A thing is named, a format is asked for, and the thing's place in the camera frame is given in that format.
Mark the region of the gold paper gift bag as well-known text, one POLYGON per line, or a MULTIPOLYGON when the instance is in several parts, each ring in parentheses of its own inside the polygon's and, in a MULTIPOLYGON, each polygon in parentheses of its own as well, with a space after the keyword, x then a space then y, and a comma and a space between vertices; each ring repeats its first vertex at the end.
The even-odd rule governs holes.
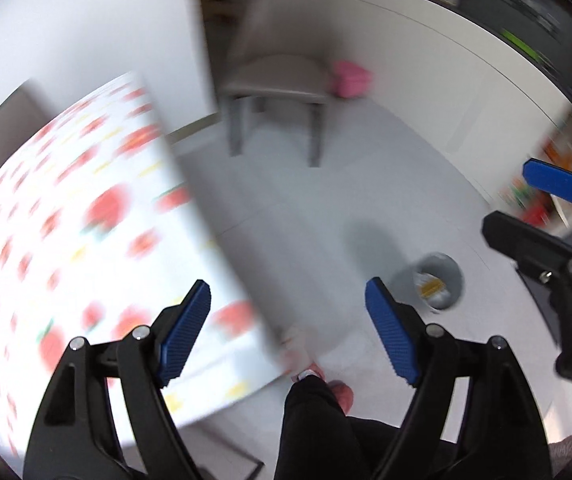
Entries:
POLYGON ((418 288, 420 296, 428 300, 430 297, 441 294, 446 290, 446 284, 438 278, 431 278, 418 288))

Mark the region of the white round trash bin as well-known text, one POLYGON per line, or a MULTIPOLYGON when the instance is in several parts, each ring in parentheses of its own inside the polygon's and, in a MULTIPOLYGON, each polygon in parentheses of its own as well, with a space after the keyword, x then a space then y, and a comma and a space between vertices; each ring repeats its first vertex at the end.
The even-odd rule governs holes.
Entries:
POLYGON ((460 265, 443 252, 423 256, 412 266, 416 296, 430 310, 454 308, 463 298, 465 279, 460 265))

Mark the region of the white base cabinets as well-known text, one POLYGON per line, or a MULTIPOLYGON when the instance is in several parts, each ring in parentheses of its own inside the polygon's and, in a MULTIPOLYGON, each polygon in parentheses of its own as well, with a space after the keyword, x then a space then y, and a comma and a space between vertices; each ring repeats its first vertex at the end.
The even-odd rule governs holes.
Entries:
POLYGON ((571 102, 521 54, 429 0, 335 0, 340 55, 374 75, 372 98, 486 200, 561 127, 571 102))

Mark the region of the person black trouser legs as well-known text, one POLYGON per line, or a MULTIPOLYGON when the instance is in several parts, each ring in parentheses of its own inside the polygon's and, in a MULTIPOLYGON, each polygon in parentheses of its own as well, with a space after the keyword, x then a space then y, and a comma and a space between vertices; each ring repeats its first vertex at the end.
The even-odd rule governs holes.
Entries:
POLYGON ((345 415, 328 382, 308 376, 286 396, 277 479, 371 479, 397 428, 345 415))

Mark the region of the floral strawberry tablecloth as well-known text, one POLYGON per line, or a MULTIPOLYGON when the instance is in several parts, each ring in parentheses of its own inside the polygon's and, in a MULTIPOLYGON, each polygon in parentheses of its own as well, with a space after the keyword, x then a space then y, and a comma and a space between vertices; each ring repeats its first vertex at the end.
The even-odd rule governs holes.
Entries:
POLYGON ((283 373, 264 318, 223 255, 141 79, 74 103, 0 168, 0 454, 24 463, 43 393, 69 341, 126 336, 196 281, 211 309, 162 395, 185 426, 283 373))

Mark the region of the pink footstool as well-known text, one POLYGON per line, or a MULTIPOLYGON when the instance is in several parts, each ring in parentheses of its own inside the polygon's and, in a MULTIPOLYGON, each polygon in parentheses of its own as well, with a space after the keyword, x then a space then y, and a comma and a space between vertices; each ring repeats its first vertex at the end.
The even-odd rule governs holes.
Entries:
POLYGON ((373 74, 356 63, 342 60, 333 65, 332 93, 341 99, 362 98, 370 91, 373 74))

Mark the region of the grey chair by wall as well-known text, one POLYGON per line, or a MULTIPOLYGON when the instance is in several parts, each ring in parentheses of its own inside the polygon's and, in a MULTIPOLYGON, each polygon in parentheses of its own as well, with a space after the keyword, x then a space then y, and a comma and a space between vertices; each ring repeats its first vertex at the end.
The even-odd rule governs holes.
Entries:
POLYGON ((309 165, 321 165, 336 39, 331 7, 332 0, 249 0, 221 84, 231 155, 243 151, 244 99, 292 100, 310 110, 309 165))

